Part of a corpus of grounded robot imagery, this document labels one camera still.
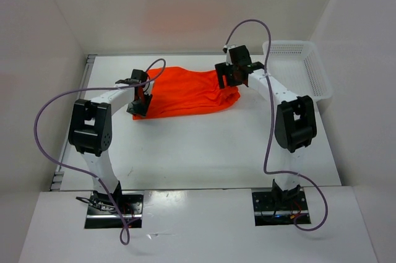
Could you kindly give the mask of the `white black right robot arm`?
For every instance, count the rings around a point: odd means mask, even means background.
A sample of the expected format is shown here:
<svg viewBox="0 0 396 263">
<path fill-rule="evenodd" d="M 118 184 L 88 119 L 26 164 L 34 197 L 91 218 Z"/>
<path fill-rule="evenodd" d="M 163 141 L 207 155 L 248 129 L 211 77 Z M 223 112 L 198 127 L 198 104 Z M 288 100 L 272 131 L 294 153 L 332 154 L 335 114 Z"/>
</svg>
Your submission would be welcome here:
<svg viewBox="0 0 396 263">
<path fill-rule="evenodd" d="M 271 200 L 287 208 L 300 190 L 299 172 L 305 148 L 317 135 L 314 102 L 299 96 L 270 75 L 266 63 L 253 62 L 246 46 L 225 45 L 226 61 L 215 65 L 220 88 L 245 85 L 270 104 L 270 134 L 264 173 L 272 175 Z"/>
</svg>

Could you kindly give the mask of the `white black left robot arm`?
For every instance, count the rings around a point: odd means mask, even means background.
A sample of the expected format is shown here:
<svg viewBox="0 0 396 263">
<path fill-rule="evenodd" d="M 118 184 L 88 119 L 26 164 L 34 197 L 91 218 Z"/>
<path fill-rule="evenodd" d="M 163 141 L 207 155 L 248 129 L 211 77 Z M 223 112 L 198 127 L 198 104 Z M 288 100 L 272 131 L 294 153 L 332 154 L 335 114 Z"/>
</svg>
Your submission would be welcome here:
<svg viewBox="0 0 396 263">
<path fill-rule="evenodd" d="M 153 98 L 153 83 L 147 72 L 134 69 L 130 78 L 116 82 L 114 89 L 90 100 L 75 101 L 68 140 L 93 173 L 95 207 L 119 212 L 124 204 L 121 183 L 114 174 L 108 149 L 113 137 L 112 115 L 126 107 L 127 113 L 144 118 Z"/>
</svg>

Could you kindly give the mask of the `orange mesh shorts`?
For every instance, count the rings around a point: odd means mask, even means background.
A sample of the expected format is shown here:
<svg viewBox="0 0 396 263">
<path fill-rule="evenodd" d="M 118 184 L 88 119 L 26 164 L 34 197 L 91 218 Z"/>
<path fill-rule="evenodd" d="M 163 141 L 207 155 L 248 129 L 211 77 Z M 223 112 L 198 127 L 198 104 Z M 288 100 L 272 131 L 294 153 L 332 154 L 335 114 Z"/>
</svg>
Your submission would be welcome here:
<svg viewBox="0 0 396 263">
<path fill-rule="evenodd" d="M 145 119 L 202 115 L 223 111 L 240 98 L 237 87 L 221 89 L 215 70 L 197 72 L 167 67 L 154 81 Z"/>
</svg>

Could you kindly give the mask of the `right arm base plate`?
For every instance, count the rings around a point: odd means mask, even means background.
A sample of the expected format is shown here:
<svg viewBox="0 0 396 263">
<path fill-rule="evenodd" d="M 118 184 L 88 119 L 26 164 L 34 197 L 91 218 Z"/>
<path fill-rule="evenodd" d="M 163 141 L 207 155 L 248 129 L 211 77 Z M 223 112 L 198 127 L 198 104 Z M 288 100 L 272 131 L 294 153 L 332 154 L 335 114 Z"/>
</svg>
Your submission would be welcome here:
<svg viewBox="0 0 396 263">
<path fill-rule="evenodd" d="M 252 206 L 255 226 L 311 224 L 305 193 L 300 189 L 298 196 L 282 205 L 276 205 L 270 189 L 252 190 Z"/>
</svg>

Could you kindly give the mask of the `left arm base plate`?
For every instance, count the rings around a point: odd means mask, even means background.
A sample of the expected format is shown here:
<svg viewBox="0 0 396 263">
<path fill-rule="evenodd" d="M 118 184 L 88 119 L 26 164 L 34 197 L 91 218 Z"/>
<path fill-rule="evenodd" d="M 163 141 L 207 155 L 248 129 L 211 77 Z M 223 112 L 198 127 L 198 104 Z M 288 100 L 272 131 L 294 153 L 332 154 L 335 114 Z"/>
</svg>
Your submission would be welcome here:
<svg viewBox="0 0 396 263">
<path fill-rule="evenodd" d="M 77 200 L 87 204 L 85 229 L 121 229 L 123 223 L 114 205 L 110 202 L 95 200 L 94 194 L 88 197 L 77 197 Z M 142 213 L 144 208 L 143 191 L 123 191 L 119 209 L 128 225 L 128 228 L 142 227 Z"/>
</svg>

